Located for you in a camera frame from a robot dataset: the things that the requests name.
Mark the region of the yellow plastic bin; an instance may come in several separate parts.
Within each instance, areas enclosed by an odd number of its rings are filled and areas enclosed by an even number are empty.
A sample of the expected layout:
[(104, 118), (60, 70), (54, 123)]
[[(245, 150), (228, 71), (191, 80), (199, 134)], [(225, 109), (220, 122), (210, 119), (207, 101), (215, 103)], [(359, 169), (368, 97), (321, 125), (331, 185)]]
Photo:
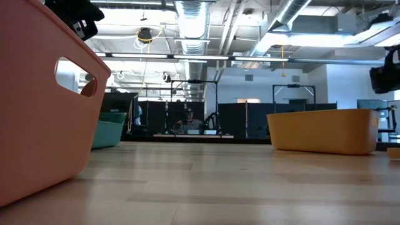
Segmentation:
[(366, 155), (376, 149), (379, 113), (331, 109), (268, 114), (272, 146), (278, 150)]

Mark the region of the salmon orange plastic bin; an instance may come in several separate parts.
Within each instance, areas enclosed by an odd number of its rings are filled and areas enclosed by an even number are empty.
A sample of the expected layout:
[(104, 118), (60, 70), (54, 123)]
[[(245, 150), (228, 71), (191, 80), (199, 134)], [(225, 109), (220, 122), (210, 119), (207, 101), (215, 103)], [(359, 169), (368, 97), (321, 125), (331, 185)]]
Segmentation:
[(0, 207), (83, 170), (110, 73), (39, 0), (0, 0)]

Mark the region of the black gantry stand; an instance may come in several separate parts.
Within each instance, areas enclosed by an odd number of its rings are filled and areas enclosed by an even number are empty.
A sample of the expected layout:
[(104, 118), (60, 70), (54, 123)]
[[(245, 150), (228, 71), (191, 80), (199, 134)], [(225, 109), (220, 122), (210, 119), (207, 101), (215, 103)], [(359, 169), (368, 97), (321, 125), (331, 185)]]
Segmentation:
[(220, 135), (222, 134), (222, 129), (221, 125), (219, 122), (219, 101), (218, 101), (218, 82), (217, 81), (202, 81), (200, 79), (189, 79), (189, 80), (171, 80), (171, 86), (170, 86), (170, 100), (173, 100), (173, 91), (175, 91), (182, 83), (188, 83), (188, 84), (206, 84), (206, 83), (212, 83), (215, 86), (215, 111), (206, 118), (212, 119), (214, 118), (214, 129), (216, 130), (216, 134)]
[(276, 95), (282, 88), (304, 88), (312, 97), (313, 104), (316, 105), (316, 86), (300, 84), (273, 84), (272, 85), (272, 103), (276, 105)]

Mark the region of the teal plastic bin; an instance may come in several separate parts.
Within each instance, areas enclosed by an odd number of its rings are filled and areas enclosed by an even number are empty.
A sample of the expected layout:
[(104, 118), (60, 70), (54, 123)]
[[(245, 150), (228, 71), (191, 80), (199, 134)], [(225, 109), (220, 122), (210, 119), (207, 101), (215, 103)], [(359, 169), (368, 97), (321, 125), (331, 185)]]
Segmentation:
[(126, 112), (101, 112), (91, 149), (116, 146), (121, 140)]

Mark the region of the overhead light bar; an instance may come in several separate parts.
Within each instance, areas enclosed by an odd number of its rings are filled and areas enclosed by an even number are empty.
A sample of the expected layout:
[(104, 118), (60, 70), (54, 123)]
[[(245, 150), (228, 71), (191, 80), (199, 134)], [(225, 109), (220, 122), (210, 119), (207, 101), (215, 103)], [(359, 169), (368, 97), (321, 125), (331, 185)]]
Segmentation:
[(111, 59), (168, 59), (195, 61), (244, 61), (265, 63), (299, 63), (299, 64), (346, 64), (360, 66), (383, 66), (384, 61), (361, 59), (309, 59), (293, 57), (249, 57), (249, 56), (209, 56), (188, 54), (147, 54), (147, 53), (110, 53), (96, 52), (100, 58)]

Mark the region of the black partition panel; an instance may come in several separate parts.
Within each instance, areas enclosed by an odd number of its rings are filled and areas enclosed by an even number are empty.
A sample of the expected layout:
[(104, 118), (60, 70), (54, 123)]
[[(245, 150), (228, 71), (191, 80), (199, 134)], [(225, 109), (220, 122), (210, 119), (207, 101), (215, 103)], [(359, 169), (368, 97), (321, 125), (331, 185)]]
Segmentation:
[(337, 109), (336, 103), (226, 103), (219, 104), (219, 122), (224, 134), (236, 139), (267, 139), (268, 114)]
[(204, 120), (203, 102), (145, 102), (143, 123), (152, 134), (163, 133), (166, 129), (182, 131), (178, 121), (185, 119), (188, 110), (193, 112), (194, 119)]

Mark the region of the background wooden table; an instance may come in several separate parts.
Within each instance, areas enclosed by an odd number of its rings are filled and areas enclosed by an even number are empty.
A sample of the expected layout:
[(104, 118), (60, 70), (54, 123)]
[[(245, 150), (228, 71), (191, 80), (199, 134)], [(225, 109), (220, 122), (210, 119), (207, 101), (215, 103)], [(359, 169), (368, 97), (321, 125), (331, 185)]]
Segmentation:
[(205, 138), (205, 139), (234, 139), (232, 135), (208, 135), (208, 134), (154, 134), (155, 138)]

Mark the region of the person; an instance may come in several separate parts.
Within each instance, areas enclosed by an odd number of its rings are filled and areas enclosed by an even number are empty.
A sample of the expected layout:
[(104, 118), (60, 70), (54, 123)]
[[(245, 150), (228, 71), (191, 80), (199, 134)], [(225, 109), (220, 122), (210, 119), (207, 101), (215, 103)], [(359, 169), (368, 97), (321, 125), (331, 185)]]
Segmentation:
[(194, 118), (194, 112), (187, 108), (184, 111), (183, 119), (177, 121), (173, 129), (178, 134), (188, 134), (189, 131), (200, 131), (203, 129), (203, 122)]

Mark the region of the ribbed silver air duct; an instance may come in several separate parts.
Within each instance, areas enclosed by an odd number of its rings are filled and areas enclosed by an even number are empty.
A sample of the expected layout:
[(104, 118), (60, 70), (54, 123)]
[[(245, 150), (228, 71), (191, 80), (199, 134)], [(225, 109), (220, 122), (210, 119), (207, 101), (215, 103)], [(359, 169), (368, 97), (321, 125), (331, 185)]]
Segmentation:
[[(206, 42), (203, 39), (207, 34), (208, 9), (209, 3), (202, 1), (176, 1), (176, 11), (178, 13), (178, 27), (180, 38), (189, 39), (181, 41), (183, 54), (205, 55)], [(185, 62), (186, 79), (200, 80), (203, 75), (203, 63)], [(203, 84), (185, 84), (188, 91), (186, 96), (190, 101), (203, 101)]]

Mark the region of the black aluminium table frame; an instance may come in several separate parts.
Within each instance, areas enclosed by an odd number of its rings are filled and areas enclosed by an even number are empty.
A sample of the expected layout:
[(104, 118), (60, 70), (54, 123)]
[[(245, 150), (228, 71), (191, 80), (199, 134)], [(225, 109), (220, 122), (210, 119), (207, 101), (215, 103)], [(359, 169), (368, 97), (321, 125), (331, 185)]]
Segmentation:
[(126, 142), (155, 142), (155, 143), (213, 143), (213, 144), (272, 144), (270, 139), (231, 139), (231, 138), (202, 138), (202, 137), (125, 137)]

